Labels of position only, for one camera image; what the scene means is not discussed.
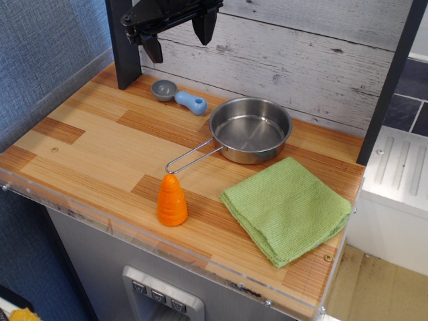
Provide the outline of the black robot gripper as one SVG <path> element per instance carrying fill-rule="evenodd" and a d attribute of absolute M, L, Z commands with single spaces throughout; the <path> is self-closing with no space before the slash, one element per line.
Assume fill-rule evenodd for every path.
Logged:
<path fill-rule="evenodd" d="M 121 18 L 131 44 L 142 45 L 154 64 L 163 63 L 158 34 L 192 21 L 193 29 L 202 45 L 213 37 L 217 13 L 222 1 L 139 1 Z"/>

